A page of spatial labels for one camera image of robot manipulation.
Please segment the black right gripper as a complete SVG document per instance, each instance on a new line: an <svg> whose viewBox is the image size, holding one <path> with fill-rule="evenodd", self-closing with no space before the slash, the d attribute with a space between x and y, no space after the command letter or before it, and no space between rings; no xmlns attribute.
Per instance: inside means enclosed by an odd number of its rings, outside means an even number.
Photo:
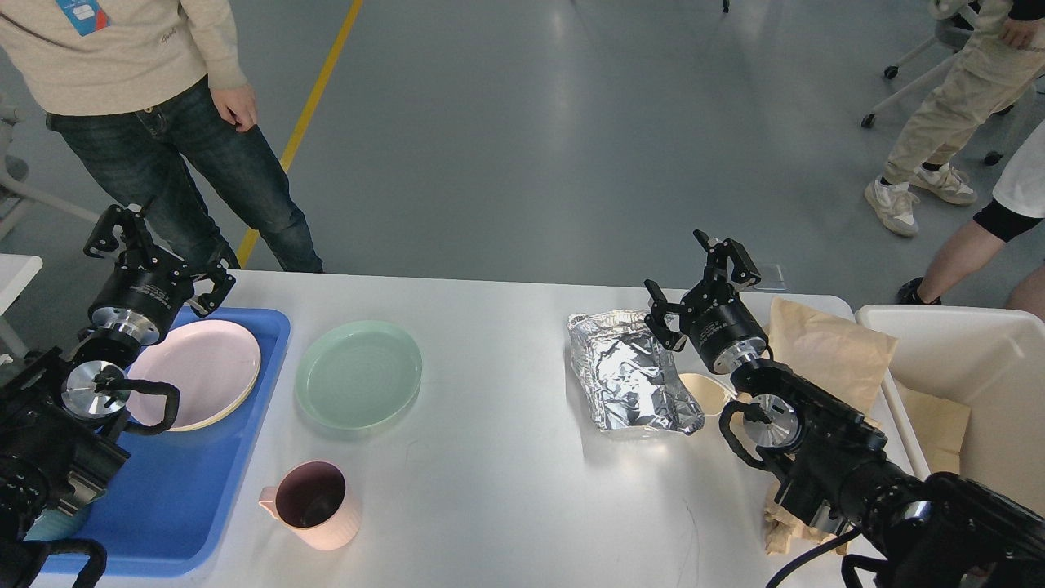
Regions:
<svg viewBox="0 0 1045 588"><path fill-rule="evenodd" d="M700 283L682 298L684 334L672 330L667 321L679 314L680 305L669 302L652 279L643 280L650 297L643 323L669 351L682 351L687 336L709 371L728 375L740 364L761 358L768 349L768 335L734 287L753 287L763 276L743 244L732 238L712 238L698 229L693 235L709 257Z"/></svg>

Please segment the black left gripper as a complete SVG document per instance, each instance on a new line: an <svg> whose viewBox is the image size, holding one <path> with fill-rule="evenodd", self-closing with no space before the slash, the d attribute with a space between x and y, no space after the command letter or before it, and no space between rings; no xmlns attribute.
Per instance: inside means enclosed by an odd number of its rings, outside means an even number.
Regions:
<svg viewBox="0 0 1045 588"><path fill-rule="evenodd" d="M91 327L122 332L140 345L167 338L187 301L198 317L216 312L236 283L227 260L188 268L173 254L156 254L140 207L109 205L83 253L93 258L112 253L121 257L88 310Z"/></svg>

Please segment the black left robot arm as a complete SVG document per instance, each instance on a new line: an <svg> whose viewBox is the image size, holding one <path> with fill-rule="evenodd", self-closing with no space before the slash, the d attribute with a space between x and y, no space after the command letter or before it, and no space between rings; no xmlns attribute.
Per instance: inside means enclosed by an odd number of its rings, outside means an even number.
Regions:
<svg viewBox="0 0 1045 588"><path fill-rule="evenodd" d="M2 387L4 587L29 587L52 555L85 555L76 587L93 587L104 574L107 550L97 541L31 541L29 531L45 511L74 517L104 495L127 462L118 444L122 433L156 436L171 428L179 390L133 379L127 368L145 347L167 338L184 305L206 317L236 282L220 254L191 265L153 241L142 212L119 205L102 213L83 253L115 254L85 336L70 357L60 349L44 351Z"/></svg>

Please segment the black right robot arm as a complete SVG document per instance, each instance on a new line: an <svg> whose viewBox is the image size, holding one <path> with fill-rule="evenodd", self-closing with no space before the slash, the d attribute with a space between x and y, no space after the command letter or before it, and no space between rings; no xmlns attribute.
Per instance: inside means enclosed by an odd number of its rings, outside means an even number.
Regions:
<svg viewBox="0 0 1045 588"><path fill-rule="evenodd" d="M800 555L769 581L852 539L880 558L849 554L847 587L869 572L877 587L1041 587L1043 518L985 485L955 473L918 479L886 457L886 436L865 414L773 360L768 335L736 287L760 282L741 244L700 230L709 260L678 304L646 280L646 325L672 351L694 344L710 371L748 401L732 401L718 427L745 464L779 481L776 505L833 539Z"/></svg>

